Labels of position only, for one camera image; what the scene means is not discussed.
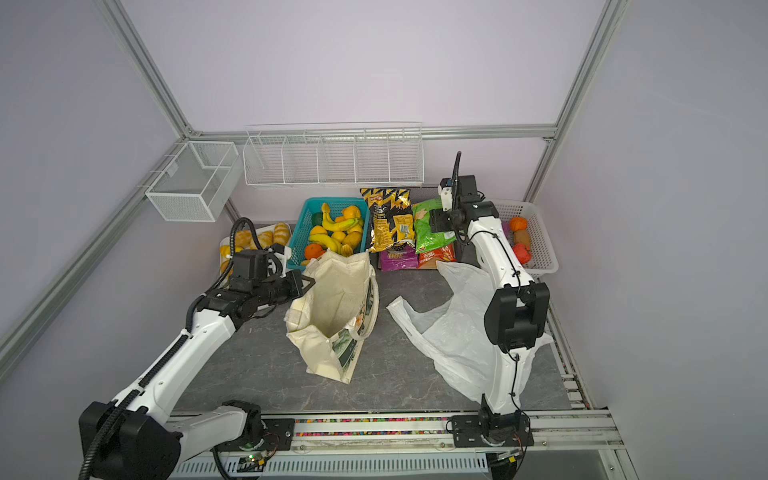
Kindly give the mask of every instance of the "orange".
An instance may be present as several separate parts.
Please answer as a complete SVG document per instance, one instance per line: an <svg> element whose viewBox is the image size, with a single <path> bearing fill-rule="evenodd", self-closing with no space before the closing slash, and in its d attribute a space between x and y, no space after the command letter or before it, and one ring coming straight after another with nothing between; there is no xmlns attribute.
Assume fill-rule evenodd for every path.
<svg viewBox="0 0 768 480"><path fill-rule="evenodd" d="M326 251L323 250L323 247L321 247L318 243L310 243L304 249L304 258L311 260L313 258L320 257L320 255L323 255L325 252Z"/></svg>

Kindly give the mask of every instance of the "snack bag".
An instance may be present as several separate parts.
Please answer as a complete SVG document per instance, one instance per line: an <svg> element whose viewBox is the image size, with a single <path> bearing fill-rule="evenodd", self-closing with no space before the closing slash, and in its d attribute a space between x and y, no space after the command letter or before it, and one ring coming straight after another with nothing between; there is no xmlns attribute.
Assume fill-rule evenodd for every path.
<svg viewBox="0 0 768 480"><path fill-rule="evenodd" d="M456 240L453 232L432 232L429 226L429 211L442 209L439 198L427 200L413 206L413 229L416 231L416 252L424 253L445 247Z"/></svg>
<svg viewBox="0 0 768 480"><path fill-rule="evenodd" d="M446 245L445 247L431 250L429 252L419 254L419 269L435 270L437 269L437 262L455 262L456 254L453 250L453 245Z"/></svg>
<svg viewBox="0 0 768 480"><path fill-rule="evenodd" d="M379 254L382 272L419 268L419 256L410 245L400 248L388 248Z"/></svg>
<svg viewBox="0 0 768 480"><path fill-rule="evenodd" d="M371 211L371 250L415 246L413 210L407 188L361 188L362 198Z"/></svg>

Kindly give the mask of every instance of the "purple snack bag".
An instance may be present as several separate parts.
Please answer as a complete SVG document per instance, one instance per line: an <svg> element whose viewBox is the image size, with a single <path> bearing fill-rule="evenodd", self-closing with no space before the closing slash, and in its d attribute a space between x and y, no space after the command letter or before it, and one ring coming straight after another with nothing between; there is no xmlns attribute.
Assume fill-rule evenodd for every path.
<svg viewBox="0 0 768 480"><path fill-rule="evenodd" d="M379 254L382 272L391 272L393 270L404 270L408 268L419 268L419 256L416 250L410 245L403 248L389 248Z"/></svg>

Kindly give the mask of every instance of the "black mounting plate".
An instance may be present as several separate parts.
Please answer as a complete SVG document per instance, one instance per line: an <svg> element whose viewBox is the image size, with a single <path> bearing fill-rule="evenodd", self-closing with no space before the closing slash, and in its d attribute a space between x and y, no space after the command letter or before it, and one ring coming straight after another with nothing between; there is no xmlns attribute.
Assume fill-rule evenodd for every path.
<svg viewBox="0 0 768 480"><path fill-rule="evenodd" d="M480 433L479 415L454 415L451 417L451 428L453 429L453 445L457 448L464 447L490 447L483 441ZM531 434L531 422L526 415L520 418L519 429L505 429L491 431L491 437L488 442L497 446L530 446L533 445L533 435Z"/></svg>
<svg viewBox="0 0 768 480"><path fill-rule="evenodd" d="M219 445L220 452L251 452L263 451L272 452L277 443L277 450L290 450L290 444L293 440L293 427L296 425L295 419L262 419L266 428L264 429L264 442L254 450L247 448L242 439L234 439L232 442L225 442Z"/></svg>

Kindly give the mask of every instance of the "teal plastic basket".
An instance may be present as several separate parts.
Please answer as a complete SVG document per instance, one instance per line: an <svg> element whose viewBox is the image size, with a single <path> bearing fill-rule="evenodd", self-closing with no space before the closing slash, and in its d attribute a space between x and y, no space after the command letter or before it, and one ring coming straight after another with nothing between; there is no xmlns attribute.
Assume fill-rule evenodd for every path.
<svg viewBox="0 0 768 480"><path fill-rule="evenodd" d="M361 197L315 197L307 199L304 202L304 207L301 209L299 215L299 221L296 222L296 229L293 231L293 236L290 238L288 247L291 248L291 257L288 259L288 268L294 270L304 270L301 263L306 260L304 258L304 249L310 244L310 230L312 230L312 215L323 211L323 204L328 204L331 207L331 218L341 216L341 210L344 210L350 205L355 205L360 209L362 219L365 223L362 226L362 241L360 245L355 249L355 253L365 251L368 244L368 223L371 218L371 213L368 210L368 204Z"/></svg>

